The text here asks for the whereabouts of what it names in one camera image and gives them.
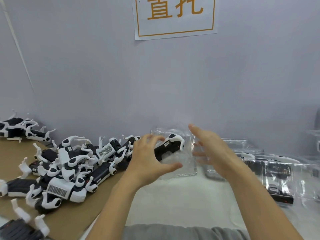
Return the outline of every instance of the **chinese character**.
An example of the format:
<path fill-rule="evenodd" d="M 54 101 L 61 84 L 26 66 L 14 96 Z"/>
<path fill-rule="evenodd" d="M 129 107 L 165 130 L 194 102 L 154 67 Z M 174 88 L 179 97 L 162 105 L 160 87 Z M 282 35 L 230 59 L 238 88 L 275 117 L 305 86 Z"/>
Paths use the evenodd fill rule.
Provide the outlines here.
<path fill-rule="evenodd" d="M 151 12 L 152 17 L 150 19 L 164 19 L 164 18 L 172 18 L 172 15 L 168 16 L 168 1 L 161 1 L 161 0 L 148 0 L 151 3 Z"/>
<path fill-rule="evenodd" d="M 177 15 L 178 18 L 182 17 L 183 11 L 182 11 L 182 5 L 187 2 L 191 2 L 191 12 L 192 14 L 200 14 L 203 11 L 203 8 L 200 8 L 200 11 L 195 11 L 195 0 L 180 0 L 180 3 L 176 5 L 176 8 L 180 7 L 180 13 Z"/>

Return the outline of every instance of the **human hand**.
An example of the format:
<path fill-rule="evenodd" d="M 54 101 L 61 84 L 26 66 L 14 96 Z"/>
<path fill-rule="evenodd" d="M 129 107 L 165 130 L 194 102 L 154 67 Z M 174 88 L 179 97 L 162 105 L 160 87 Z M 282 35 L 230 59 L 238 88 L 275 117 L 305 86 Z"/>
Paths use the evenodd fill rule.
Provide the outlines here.
<path fill-rule="evenodd" d="M 155 157 L 155 145 L 158 141 L 164 141 L 163 136 L 144 135 L 133 144 L 132 159 L 123 175 L 126 181 L 134 184 L 137 189 L 151 184 L 160 176 L 174 172 L 182 167 L 182 164 L 162 164 Z"/>
<path fill-rule="evenodd" d="M 202 130 L 193 124 L 189 125 L 189 129 L 200 139 L 198 144 L 204 148 L 204 152 L 193 152 L 193 155 L 209 159 L 200 159 L 199 163 L 213 165 L 217 173 L 226 179 L 232 169 L 245 165 L 216 133 Z"/>

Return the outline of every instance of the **person's left arm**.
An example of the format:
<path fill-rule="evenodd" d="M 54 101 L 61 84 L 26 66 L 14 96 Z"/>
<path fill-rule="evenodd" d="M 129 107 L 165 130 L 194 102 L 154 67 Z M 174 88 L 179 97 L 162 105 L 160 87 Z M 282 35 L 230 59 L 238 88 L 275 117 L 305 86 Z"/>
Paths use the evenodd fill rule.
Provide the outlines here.
<path fill-rule="evenodd" d="M 155 157 L 154 147 L 162 136 L 144 135 L 134 142 L 129 166 L 113 187 L 110 197 L 92 227 L 86 240 L 121 240 L 131 203 L 136 192 L 156 181 L 161 175 L 182 167 L 181 163 L 161 164 Z"/>

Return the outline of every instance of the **person's left hand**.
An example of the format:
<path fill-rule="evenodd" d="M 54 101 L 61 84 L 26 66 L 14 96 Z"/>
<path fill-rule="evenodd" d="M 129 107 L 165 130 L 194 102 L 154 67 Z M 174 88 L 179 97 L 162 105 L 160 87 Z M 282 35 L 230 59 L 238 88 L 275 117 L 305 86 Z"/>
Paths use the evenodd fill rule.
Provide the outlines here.
<path fill-rule="evenodd" d="M 130 181 L 137 189 L 151 184 L 160 176 L 182 168 L 182 164 L 162 164 L 155 157 L 155 145 L 158 141 L 164 141 L 163 136 L 144 135 L 133 144 L 132 159 L 123 178 Z"/>

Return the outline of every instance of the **orange border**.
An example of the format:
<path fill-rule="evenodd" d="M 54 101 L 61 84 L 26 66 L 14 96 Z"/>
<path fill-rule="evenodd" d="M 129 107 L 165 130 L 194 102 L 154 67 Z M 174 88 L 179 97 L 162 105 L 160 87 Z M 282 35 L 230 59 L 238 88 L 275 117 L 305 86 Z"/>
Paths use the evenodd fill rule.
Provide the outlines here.
<path fill-rule="evenodd" d="M 216 5 L 216 0 L 213 1 L 212 28 L 209 28 L 209 29 L 201 29 L 201 30 L 172 32 L 172 33 L 158 33 L 158 34 L 140 35 L 140 31 L 139 31 L 139 18 L 138 18 L 138 6 L 137 6 L 137 0 L 136 0 L 136 12 L 137 12 L 137 23 L 138 23 L 138 36 L 139 36 L 139 37 L 145 37 L 145 36 L 156 36 L 156 35 L 172 35 L 172 34 L 180 34 L 180 33 L 189 33 L 189 32 L 198 32 L 198 31 L 213 30 L 213 29 L 214 29 L 214 8 L 215 8 L 215 5 Z"/>

